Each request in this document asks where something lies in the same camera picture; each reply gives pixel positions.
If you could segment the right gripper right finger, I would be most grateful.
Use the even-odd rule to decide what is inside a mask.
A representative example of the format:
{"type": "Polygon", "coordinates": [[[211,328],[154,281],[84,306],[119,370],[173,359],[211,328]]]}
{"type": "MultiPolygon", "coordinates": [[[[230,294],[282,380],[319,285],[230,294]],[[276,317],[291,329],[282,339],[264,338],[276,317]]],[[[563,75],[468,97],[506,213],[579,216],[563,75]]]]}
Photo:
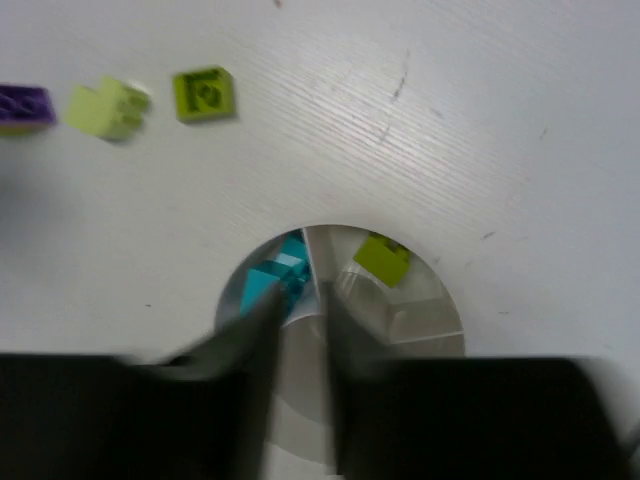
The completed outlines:
{"type": "Polygon", "coordinates": [[[344,479],[632,479],[584,363],[419,358],[323,285],[331,446],[344,479]]]}

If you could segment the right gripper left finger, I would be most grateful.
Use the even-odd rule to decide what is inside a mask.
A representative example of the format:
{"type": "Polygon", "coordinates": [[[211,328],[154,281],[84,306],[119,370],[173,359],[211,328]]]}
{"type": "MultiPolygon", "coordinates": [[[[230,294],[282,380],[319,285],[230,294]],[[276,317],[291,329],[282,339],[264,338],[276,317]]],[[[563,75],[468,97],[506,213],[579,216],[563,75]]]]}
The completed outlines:
{"type": "Polygon", "coordinates": [[[255,479],[285,293],[191,349],[136,365],[107,355],[1,357],[5,479],[255,479]]]}

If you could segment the white round divided container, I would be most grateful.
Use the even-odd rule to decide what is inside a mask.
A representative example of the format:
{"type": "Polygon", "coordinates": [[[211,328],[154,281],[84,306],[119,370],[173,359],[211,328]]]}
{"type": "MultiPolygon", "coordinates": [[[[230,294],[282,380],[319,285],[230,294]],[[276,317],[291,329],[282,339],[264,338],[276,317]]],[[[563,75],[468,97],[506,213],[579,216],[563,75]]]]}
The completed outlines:
{"type": "Polygon", "coordinates": [[[440,277],[417,255],[394,287],[354,259],[368,231],[339,225],[298,230],[310,278],[283,322],[283,351],[274,390],[271,443],[315,465],[330,465],[326,342],[322,317],[328,282],[355,320],[377,340],[417,357],[462,357],[465,337],[455,303],[440,277]]]}

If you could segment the small green square lego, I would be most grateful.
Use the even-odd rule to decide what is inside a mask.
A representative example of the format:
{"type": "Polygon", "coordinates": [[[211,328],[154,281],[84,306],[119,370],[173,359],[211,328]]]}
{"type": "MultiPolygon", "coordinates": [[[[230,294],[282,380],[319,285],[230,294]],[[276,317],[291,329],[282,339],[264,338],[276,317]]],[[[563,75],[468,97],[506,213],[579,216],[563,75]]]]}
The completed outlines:
{"type": "Polygon", "coordinates": [[[353,260],[385,286],[394,288],[407,274],[410,256],[410,251],[403,245],[371,232],[353,260]]]}

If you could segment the large cyan lego brick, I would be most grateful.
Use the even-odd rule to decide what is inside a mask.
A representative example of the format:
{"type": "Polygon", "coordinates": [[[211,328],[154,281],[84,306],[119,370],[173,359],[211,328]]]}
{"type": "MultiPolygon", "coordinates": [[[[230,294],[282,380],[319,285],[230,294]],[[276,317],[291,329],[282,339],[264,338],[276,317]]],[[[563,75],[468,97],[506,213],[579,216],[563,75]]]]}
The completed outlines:
{"type": "Polygon", "coordinates": [[[311,278],[303,232],[292,230],[261,245],[250,257],[240,297],[240,313],[248,313],[274,286],[284,290],[290,313],[311,278]]]}

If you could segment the green lego brick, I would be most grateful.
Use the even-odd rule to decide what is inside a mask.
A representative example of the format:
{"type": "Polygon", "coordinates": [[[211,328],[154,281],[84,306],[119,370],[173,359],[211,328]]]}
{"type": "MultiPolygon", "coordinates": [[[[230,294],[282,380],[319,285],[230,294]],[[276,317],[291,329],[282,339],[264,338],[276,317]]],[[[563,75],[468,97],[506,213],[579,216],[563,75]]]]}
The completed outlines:
{"type": "Polygon", "coordinates": [[[182,123],[236,115],[233,77],[220,66],[178,73],[172,78],[172,86],[176,117],[182,123]]]}

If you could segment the purple green lego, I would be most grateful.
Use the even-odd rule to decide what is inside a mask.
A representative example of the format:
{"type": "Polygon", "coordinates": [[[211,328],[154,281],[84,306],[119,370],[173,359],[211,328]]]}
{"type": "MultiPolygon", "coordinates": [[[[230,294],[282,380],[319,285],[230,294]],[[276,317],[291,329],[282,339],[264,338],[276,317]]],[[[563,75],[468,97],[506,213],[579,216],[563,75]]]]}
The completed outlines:
{"type": "Polygon", "coordinates": [[[46,88],[2,84],[0,97],[2,137],[32,134],[57,123],[54,104],[46,88]]]}

